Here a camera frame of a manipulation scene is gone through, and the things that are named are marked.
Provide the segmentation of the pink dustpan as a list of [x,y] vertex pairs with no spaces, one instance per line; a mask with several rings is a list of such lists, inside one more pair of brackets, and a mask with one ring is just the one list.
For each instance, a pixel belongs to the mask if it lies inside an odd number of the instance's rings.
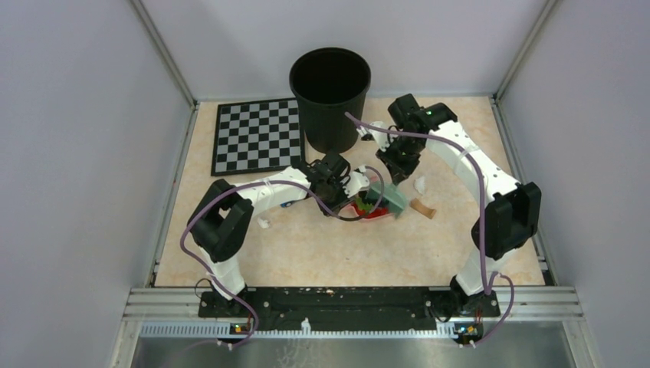
[[345,206],[341,213],[343,217],[360,217],[360,221],[374,221],[380,218],[388,218],[393,215],[386,200],[383,200],[373,211],[371,211],[372,208],[373,204],[359,204],[353,202]]

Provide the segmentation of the teal hand brush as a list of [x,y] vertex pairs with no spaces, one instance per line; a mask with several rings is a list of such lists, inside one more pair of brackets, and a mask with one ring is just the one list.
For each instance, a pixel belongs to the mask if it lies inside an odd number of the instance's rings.
[[370,184],[365,199],[368,200],[371,208],[376,204],[379,195],[382,195],[382,202],[379,206],[387,208],[389,214],[395,219],[398,219],[409,207],[407,197],[392,183],[385,184],[383,191],[381,191],[381,182],[379,180]]

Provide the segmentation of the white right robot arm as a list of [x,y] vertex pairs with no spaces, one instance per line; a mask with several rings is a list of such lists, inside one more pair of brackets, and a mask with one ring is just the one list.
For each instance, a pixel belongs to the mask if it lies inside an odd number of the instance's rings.
[[398,186],[418,167],[423,153],[441,159],[461,180],[478,204],[471,228],[471,251],[451,279],[448,302],[460,316],[469,316],[503,269],[537,233],[542,192],[533,182],[522,183],[502,170],[470,138],[458,116],[444,103],[421,106],[411,94],[388,107],[392,126],[374,122],[376,157]]

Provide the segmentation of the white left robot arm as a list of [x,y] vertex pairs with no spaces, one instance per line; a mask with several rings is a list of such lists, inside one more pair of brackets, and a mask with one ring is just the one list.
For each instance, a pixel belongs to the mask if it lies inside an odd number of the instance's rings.
[[245,309],[242,291],[246,283],[237,254],[255,216],[308,198],[315,199],[324,214],[336,215],[370,184],[365,172],[363,167],[352,169],[341,155],[332,153],[312,163],[299,160],[279,173],[247,183],[214,181],[183,234],[191,236],[201,250],[197,259],[218,293],[217,308],[228,317]]

